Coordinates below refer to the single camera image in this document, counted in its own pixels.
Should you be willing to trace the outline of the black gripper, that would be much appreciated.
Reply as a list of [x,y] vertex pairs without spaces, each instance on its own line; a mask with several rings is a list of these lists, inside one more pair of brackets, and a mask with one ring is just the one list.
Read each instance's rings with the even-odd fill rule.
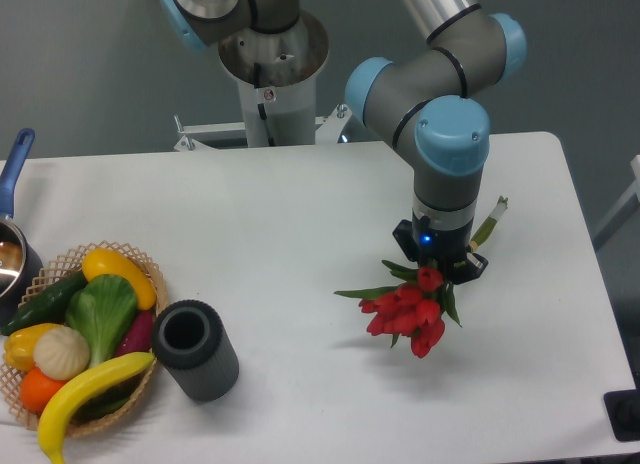
[[435,264],[453,284],[478,279],[486,270],[486,258],[470,250],[472,221],[453,230],[438,230],[427,217],[401,220],[392,232],[405,257],[420,267]]

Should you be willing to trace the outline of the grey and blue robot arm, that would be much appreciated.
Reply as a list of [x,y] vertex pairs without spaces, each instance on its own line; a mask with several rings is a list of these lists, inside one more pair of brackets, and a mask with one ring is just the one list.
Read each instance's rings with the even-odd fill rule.
[[[412,216],[394,230],[405,256],[461,284],[486,260],[471,238],[489,153],[490,121],[475,92],[503,81],[527,55],[521,26],[478,0],[403,0],[427,44],[398,65],[374,57],[351,73],[344,101],[413,171]],[[216,46],[236,81],[251,147],[316,140],[316,78],[329,51],[300,0],[160,0],[191,47]]]

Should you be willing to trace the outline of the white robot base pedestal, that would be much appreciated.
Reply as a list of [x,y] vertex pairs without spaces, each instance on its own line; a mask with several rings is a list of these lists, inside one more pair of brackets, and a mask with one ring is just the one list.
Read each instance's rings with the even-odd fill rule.
[[340,103],[316,115],[316,81],[329,56],[321,22],[301,11],[289,29],[274,34],[245,28],[217,44],[224,71],[237,85],[241,122],[184,126],[174,118],[177,151],[221,147],[242,140],[250,148],[346,143],[350,108]]

